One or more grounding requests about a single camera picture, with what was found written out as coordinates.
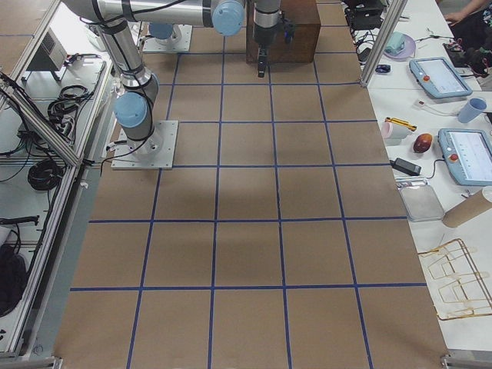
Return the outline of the upper blue teach pendant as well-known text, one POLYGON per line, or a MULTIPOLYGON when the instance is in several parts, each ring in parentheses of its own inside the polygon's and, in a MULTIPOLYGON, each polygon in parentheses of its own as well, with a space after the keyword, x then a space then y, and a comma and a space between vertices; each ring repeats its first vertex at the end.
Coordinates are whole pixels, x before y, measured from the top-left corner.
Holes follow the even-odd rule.
POLYGON ((443 57, 420 58, 409 61, 411 74, 432 98, 458 98, 472 94, 454 66, 443 57))

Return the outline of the lavender plate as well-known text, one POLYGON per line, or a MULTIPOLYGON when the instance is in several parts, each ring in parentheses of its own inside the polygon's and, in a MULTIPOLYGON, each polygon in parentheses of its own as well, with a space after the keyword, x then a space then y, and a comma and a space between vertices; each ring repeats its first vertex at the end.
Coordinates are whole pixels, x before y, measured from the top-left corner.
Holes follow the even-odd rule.
POLYGON ((388 58, 391 58, 393 60, 398 60, 398 61, 403 61, 404 59, 407 59, 409 57, 414 56, 414 54, 416 52, 415 40, 413 40, 412 37, 410 37, 409 35, 406 35, 406 34, 404 34, 404 35, 405 35, 404 50, 396 56, 388 55, 384 52, 385 56, 387 56, 388 58))

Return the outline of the teal object on plate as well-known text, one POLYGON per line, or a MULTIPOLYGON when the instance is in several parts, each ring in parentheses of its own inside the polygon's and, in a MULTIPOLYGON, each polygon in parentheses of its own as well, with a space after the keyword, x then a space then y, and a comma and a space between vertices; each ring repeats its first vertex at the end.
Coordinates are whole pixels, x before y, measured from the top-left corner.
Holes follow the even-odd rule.
POLYGON ((388 55, 396 56, 404 50, 404 43, 405 35, 401 32, 393 32, 387 41, 384 52, 388 55))

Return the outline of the pink cup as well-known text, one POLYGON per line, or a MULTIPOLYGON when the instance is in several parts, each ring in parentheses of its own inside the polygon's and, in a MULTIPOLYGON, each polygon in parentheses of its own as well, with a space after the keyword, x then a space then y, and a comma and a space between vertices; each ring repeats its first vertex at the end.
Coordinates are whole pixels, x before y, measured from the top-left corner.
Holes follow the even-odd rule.
POLYGON ((381 135, 384 140, 403 140, 411 133, 412 131, 407 127, 391 121, 384 121, 381 126, 381 135))

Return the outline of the grey electronics box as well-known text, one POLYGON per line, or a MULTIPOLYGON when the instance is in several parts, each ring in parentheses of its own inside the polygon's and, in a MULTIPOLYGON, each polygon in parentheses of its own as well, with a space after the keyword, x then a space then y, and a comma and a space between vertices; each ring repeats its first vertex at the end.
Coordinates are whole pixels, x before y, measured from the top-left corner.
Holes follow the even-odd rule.
POLYGON ((61 81, 66 72, 67 56, 65 48, 55 33, 48 28, 26 71, 50 72, 54 80, 61 81))

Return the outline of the light blue plastic cup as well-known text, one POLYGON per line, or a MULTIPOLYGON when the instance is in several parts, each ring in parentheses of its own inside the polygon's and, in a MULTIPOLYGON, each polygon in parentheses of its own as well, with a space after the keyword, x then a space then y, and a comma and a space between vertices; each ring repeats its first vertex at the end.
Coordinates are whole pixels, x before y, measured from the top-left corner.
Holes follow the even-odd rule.
POLYGON ((479 114, 485 111, 487 103, 482 98, 471 98, 461 108, 457 119, 460 123, 469 123, 474 120, 479 114))

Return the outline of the dark wooden drawer cabinet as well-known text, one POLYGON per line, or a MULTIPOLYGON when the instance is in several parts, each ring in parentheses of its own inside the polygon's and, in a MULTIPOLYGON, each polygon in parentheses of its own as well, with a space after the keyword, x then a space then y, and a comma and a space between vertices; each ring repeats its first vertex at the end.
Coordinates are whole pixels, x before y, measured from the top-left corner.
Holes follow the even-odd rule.
POLYGON ((321 29, 321 20, 315 0, 282 1, 281 11, 294 26, 294 37, 286 42, 285 33, 277 33, 273 45, 268 50, 268 62, 310 63, 321 29))

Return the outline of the black power adapter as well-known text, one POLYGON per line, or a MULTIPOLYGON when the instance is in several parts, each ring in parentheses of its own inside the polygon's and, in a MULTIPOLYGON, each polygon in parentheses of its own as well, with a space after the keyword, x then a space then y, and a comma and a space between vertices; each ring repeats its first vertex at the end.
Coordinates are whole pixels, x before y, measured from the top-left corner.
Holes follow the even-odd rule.
POLYGON ((421 173, 421 166, 406 161, 402 158, 396 158, 394 160, 390 160, 390 164, 394 170, 409 176, 418 176, 421 173))

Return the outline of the gold metal tool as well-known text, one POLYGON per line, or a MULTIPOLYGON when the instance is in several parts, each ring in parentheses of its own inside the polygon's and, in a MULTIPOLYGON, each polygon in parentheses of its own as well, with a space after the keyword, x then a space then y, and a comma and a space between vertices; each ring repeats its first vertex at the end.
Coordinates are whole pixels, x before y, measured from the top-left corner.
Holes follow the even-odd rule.
POLYGON ((388 121, 388 122, 393 123, 393 124, 396 124, 396 125, 403 126, 403 127, 407 128, 410 131, 416 131, 417 130, 417 126, 416 125, 412 125, 410 122, 401 120, 399 118, 386 117, 385 118, 385 121, 388 121))

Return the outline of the red mango fruit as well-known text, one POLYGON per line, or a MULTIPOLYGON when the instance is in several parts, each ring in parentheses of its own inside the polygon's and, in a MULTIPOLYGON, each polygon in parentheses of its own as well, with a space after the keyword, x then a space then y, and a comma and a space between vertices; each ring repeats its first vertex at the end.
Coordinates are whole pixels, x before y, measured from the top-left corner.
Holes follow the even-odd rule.
POLYGON ((416 140, 413 143, 413 151, 414 153, 424 153, 431 148, 433 141, 433 136, 429 133, 423 133, 417 136, 416 140))

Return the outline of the cardboard tube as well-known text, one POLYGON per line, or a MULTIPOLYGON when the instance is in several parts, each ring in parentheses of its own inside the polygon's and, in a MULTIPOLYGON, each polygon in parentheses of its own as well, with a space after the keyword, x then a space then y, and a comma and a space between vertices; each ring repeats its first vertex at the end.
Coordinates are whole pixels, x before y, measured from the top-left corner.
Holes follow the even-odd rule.
POLYGON ((457 228, 490 209, 491 186, 486 186, 447 211, 442 222, 449 228, 457 228))

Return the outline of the blue teach pendant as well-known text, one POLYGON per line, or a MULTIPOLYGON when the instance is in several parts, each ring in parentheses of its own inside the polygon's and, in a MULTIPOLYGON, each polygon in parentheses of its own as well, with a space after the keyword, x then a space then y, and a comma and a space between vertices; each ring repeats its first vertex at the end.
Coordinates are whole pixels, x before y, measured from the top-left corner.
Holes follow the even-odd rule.
POLYGON ((442 128, 437 140, 458 185, 491 185, 491 143, 479 129, 442 128))
POLYGON ((420 58, 409 61, 411 74, 432 98, 458 98, 472 94, 454 66, 443 57, 420 58))

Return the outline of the silver metal tray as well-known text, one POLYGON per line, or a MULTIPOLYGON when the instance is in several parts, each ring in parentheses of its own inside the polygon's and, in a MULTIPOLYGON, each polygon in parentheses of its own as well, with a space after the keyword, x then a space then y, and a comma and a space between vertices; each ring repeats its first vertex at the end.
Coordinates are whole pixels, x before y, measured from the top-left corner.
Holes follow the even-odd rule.
POLYGON ((397 177, 395 181, 410 221, 440 221, 443 218, 444 209, 425 177, 397 177))

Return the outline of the lower blue teach pendant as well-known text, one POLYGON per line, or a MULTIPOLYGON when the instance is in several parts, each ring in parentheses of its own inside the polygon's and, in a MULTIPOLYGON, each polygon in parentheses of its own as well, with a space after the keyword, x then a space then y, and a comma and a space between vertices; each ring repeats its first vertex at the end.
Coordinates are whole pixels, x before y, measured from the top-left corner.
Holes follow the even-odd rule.
POLYGON ((491 143, 479 129, 442 128, 437 140, 458 185, 491 185, 491 143))

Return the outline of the aluminium frame post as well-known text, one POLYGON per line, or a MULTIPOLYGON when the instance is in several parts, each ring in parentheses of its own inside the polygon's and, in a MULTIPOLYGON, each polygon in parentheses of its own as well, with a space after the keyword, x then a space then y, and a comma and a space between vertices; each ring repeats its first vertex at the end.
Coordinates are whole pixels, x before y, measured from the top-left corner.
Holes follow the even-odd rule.
POLYGON ((362 70, 360 80, 361 87, 366 88, 369 85, 369 82, 375 73, 376 67, 379 64, 381 56, 384 53, 384 47, 399 22, 400 16, 406 4, 407 0, 390 1, 389 6, 387 7, 387 13, 379 29, 375 43, 371 49, 371 53, 369 54, 366 64, 362 70))

